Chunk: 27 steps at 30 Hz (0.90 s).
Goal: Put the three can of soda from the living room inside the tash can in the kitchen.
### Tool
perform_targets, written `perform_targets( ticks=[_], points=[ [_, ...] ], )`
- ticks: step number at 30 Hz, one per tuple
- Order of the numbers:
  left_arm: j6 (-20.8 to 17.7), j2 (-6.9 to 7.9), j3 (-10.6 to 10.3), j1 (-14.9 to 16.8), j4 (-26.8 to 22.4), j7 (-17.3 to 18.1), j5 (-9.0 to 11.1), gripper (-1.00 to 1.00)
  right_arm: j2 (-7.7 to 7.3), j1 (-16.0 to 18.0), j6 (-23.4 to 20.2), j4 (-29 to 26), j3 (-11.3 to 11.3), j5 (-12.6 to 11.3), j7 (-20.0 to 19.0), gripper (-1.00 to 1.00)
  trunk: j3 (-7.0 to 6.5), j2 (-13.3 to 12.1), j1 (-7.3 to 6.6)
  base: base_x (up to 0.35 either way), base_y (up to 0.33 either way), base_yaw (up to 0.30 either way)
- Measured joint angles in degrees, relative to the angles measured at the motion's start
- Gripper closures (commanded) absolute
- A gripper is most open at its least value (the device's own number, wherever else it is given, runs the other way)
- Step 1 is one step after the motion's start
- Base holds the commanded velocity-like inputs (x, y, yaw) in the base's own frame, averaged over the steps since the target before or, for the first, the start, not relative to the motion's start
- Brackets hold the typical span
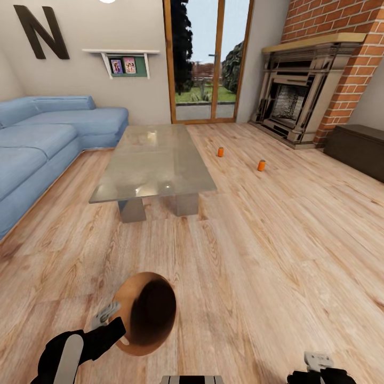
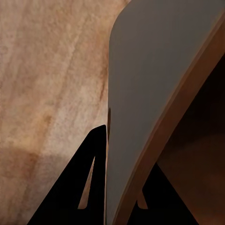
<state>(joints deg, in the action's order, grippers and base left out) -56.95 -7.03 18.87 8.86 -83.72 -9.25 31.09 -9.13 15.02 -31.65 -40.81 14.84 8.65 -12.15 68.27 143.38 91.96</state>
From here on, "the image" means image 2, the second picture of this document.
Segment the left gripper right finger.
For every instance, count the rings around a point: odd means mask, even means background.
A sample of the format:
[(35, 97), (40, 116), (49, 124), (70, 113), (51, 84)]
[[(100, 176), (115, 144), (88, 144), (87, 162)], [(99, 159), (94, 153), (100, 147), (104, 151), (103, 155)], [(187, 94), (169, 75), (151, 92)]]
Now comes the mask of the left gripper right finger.
[(157, 163), (142, 192), (148, 209), (136, 201), (127, 225), (199, 225)]

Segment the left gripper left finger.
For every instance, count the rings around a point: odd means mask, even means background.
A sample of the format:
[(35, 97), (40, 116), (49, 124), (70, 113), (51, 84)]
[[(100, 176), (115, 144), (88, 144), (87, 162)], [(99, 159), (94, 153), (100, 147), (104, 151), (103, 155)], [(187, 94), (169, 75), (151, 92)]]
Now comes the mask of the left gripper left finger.
[[(78, 209), (95, 157), (87, 207)], [(91, 130), (27, 225), (104, 225), (106, 125)]]

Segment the trash can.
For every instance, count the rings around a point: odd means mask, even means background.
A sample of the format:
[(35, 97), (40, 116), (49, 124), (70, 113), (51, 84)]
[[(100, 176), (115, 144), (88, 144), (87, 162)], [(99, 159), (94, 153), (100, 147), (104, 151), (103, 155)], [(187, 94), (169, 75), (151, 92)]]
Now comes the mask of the trash can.
[(105, 225), (158, 164), (199, 225), (225, 225), (225, 0), (131, 0), (109, 40)]

